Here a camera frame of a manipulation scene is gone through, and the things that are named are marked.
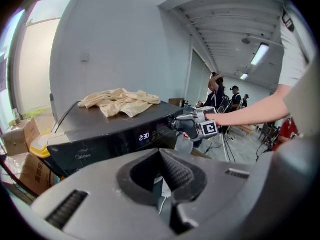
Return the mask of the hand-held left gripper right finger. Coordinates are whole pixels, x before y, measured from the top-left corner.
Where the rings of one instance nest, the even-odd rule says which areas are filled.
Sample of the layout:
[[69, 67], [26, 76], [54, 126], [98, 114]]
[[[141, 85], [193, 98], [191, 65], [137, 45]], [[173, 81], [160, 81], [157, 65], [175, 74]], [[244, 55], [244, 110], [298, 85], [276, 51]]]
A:
[[172, 190], [163, 236], [261, 237], [274, 228], [272, 154], [243, 165], [161, 149], [159, 161]]

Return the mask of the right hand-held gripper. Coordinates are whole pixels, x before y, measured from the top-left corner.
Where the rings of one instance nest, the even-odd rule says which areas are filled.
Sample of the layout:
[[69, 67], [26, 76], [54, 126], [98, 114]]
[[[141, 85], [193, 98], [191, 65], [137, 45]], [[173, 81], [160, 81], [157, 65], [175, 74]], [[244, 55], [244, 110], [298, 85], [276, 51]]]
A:
[[208, 120], [206, 115], [217, 114], [217, 111], [212, 106], [200, 107], [197, 111], [178, 115], [172, 120], [172, 128], [187, 135], [187, 137], [197, 142], [202, 139], [210, 139], [218, 134], [217, 124], [215, 120]]

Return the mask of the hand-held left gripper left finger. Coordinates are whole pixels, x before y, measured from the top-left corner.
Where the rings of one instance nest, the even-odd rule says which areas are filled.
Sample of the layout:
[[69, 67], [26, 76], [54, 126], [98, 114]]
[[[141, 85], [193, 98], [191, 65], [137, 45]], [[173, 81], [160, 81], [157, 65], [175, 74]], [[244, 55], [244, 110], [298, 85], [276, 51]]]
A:
[[144, 150], [86, 166], [43, 193], [31, 209], [46, 220], [79, 191], [87, 196], [60, 230], [68, 237], [173, 237], [156, 207], [132, 201], [117, 183], [123, 165], [148, 153]]

